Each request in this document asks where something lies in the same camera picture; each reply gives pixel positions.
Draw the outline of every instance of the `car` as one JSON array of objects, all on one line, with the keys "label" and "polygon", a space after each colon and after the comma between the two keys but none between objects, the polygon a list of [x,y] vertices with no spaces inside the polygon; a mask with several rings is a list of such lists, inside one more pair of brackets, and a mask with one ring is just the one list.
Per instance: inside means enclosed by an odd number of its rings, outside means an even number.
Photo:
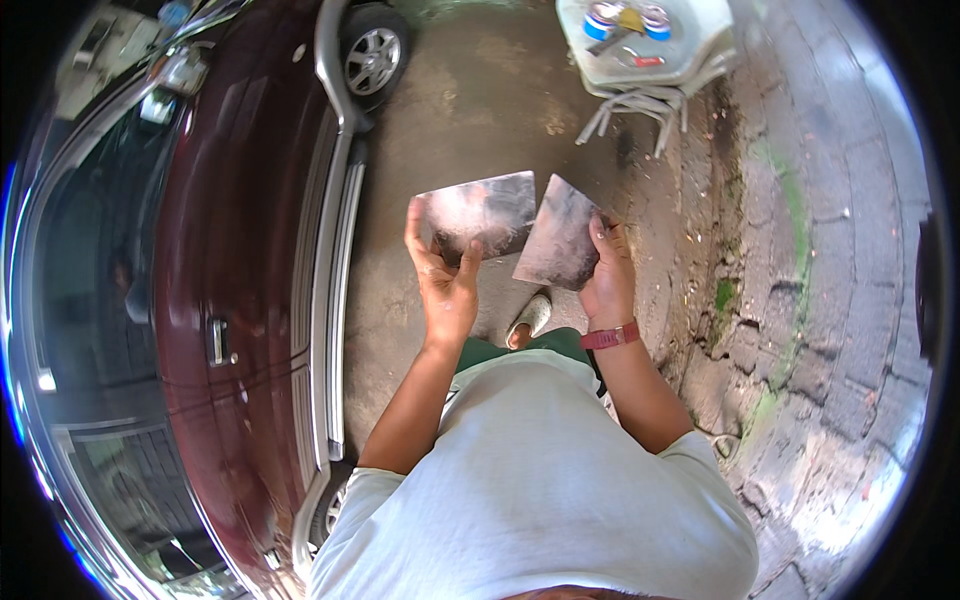
[{"label": "car", "polygon": [[364,134],[410,37],[382,2],[199,4],[98,4],[58,64],[8,173],[5,383],[109,594],[297,597],[351,471]]}]

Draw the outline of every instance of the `foot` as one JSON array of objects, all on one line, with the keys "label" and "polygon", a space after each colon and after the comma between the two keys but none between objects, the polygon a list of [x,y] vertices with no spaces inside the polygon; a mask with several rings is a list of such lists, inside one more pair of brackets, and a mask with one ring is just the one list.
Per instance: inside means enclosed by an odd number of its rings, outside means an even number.
[{"label": "foot", "polygon": [[518,350],[526,348],[527,343],[540,333],[546,322],[550,320],[550,300],[543,294],[536,294],[520,311],[510,328],[507,329],[507,348]]}]

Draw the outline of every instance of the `sandal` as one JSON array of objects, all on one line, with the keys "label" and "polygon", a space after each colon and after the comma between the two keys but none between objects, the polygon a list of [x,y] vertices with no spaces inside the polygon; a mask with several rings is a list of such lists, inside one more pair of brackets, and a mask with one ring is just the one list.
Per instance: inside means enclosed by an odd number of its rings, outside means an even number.
[{"label": "sandal", "polygon": [[510,338],[514,335],[516,326],[521,323],[530,325],[530,337],[534,337],[540,333],[540,330],[543,329],[546,322],[550,320],[550,310],[550,299],[544,294],[536,294],[530,298],[527,305],[520,311],[520,316],[517,317],[514,323],[510,325],[510,328],[507,329],[507,337],[504,340],[505,346],[511,350],[516,349],[510,347]]}]

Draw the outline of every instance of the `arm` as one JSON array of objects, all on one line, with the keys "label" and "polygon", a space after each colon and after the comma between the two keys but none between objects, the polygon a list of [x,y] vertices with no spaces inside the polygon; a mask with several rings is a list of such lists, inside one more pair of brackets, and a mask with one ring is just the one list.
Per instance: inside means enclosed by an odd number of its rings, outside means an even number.
[{"label": "arm", "polygon": [[470,242],[459,269],[450,269],[434,245],[420,238],[422,201],[414,198],[407,210],[404,241],[417,268],[426,317],[426,336],[417,354],[376,422],[358,467],[382,468],[408,474],[433,448],[446,393],[460,351],[477,316],[476,276],[481,245]]},{"label": "arm", "polygon": [[[590,331],[614,329],[634,319],[634,263],[622,223],[611,219],[606,230],[595,216],[590,239],[600,260],[580,292],[580,302]],[[657,454],[693,431],[684,403],[660,376],[642,340],[598,349],[594,358],[620,424],[648,452]]]}]

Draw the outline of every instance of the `watch strap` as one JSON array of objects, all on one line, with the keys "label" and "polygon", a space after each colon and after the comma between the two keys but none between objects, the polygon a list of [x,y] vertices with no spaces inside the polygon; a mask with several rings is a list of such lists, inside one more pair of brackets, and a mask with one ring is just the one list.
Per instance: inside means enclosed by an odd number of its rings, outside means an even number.
[{"label": "watch strap", "polygon": [[599,350],[622,344],[630,344],[640,339],[640,328],[636,319],[615,329],[591,331],[580,336],[580,347],[585,350]]}]

